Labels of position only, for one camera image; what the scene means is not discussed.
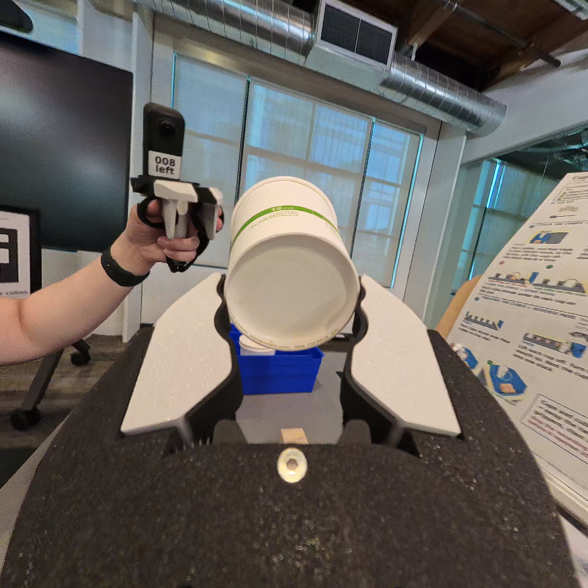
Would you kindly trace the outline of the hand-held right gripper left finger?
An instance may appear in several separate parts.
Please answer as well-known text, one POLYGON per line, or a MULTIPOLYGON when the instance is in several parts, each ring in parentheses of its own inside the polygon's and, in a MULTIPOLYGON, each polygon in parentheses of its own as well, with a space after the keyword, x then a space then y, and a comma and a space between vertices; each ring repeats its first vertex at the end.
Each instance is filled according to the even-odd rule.
POLYGON ((225 279, 213 273, 155 323, 121 423, 125 436, 174 429, 214 437, 219 424, 235 420, 243 390, 225 279))

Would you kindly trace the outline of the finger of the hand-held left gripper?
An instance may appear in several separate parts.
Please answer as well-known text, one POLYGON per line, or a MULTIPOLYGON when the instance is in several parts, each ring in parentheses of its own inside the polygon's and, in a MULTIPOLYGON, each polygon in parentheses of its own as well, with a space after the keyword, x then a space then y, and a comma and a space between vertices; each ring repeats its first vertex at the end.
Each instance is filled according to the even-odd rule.
POLYGON ((198 219, 209 240, 218 232, 217 223, 222 216, 222 192, 215 187, 198 187, 198 219))
POLYGON ((190 206, 198 201, 193 184, 178 180, 155 180, 153 193, 160 201, 167 238, 186 238, 190 206))

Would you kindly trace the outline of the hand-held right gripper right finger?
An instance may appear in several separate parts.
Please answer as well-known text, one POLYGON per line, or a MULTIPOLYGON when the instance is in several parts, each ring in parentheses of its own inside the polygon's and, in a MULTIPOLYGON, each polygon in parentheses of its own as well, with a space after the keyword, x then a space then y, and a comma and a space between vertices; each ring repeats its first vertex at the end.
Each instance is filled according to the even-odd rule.
POLYGON ((461 428, 429 332, 401 299, 368 276, 341 382, 343 422, 362 420, 371 437, 407 431, 459 437, 461 428))

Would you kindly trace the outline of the blue plastic bin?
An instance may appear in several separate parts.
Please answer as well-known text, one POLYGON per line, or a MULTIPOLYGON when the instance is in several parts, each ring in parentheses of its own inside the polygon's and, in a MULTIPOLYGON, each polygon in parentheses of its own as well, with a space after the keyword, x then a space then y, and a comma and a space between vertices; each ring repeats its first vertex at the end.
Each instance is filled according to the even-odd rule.
POLYGON ((242 355, 241 333, 231 325, 244 395, 313 392, 324 357, 319 348, 297 352, 276 351, 272 356, 242 355))

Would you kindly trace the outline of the person's left forearm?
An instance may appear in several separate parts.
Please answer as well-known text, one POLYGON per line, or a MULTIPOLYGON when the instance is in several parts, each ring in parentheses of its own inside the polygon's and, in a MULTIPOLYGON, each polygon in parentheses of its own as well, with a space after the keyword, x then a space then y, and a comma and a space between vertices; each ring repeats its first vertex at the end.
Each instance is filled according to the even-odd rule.
POLYGON ((27 298, 1 297, 1 364, 63 349, 99 327, 132 287, 115 283, 99 260, 27 298))

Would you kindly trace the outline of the person's left hand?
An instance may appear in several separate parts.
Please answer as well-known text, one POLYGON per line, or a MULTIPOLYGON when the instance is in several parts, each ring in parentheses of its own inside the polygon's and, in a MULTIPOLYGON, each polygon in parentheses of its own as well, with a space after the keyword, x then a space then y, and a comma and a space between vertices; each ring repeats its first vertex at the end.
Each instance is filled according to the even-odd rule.
POLYGON ((143 275, 157 263, 165 263, 167 258, 180 263, 196 259, 204 231, 189 222, 186 238, 169 239, 165 229, 155 227, 163 223, 160 202, 149 201, 143 212, 139 205, 130 210, 125 230, 111 245, 112 257, 122 268, 136 275, 143 275))

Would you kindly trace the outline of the black wristband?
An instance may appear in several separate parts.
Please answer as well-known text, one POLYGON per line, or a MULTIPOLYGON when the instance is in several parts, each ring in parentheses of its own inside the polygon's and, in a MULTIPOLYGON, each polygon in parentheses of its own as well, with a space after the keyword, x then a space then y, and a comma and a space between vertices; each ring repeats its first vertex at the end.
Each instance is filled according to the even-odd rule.
POLYGON ((143 275, 136 275, 122 268, 121 265, 112 257, 110 246, 101 253, 100 264, 107 277, 118 286, 124 288, 136 287, 137 285, 143 283, 143 281, 151 273, 150 271, 147 271, 143 275))

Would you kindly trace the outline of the window with white blinds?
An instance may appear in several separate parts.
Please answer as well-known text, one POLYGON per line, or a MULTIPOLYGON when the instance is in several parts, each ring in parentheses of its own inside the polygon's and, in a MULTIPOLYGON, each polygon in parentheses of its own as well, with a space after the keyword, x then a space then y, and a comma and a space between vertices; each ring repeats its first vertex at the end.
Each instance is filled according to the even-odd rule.
POLYGON ((226 222, 258 182, 306 180, 332 203, 358 272, 393 288, 422 136, 179 54, 172 80, 182 179, 218 188, 226 222))

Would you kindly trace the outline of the printed instruction sheet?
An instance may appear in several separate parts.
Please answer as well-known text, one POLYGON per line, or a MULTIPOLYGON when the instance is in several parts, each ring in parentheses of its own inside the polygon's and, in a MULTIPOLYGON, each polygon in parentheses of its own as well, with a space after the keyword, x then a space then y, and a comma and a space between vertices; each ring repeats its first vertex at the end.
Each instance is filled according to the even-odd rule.
POLYGON ((587 510, 587 172, 568 173, 489 264, 447 338, 556 499, 587 510))

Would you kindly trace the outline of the black framed sign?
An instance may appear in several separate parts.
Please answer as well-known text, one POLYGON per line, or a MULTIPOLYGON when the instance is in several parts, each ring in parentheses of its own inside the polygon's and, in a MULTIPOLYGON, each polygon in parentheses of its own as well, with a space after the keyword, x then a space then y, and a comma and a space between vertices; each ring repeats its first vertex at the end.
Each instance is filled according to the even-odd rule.
POLYGON ((22 299, 41 288, 39 212, 1 205, 1 296, 22 299))

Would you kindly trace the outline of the white ceiling vent unit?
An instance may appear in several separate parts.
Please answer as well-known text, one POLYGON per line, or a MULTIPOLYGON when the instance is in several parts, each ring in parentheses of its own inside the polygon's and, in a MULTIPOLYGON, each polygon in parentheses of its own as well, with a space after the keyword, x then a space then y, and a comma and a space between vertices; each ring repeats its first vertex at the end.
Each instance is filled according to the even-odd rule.
POLYGON ((398 27, 342 1, 319 1, 315 44, 336 54, 389 70, 398 27))

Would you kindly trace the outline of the silver air duct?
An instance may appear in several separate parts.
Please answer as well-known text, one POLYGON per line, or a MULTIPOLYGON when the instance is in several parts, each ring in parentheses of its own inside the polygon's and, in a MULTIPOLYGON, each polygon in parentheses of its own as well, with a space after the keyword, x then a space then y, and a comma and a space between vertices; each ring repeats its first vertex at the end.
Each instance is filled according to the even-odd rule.
POLYGON ((314 16, 284 1, 132 1, 158 15, 305 67, 475 136, 494 132, 505 104, 406 56, 389 64, 347 56, 317 40, 314 16))

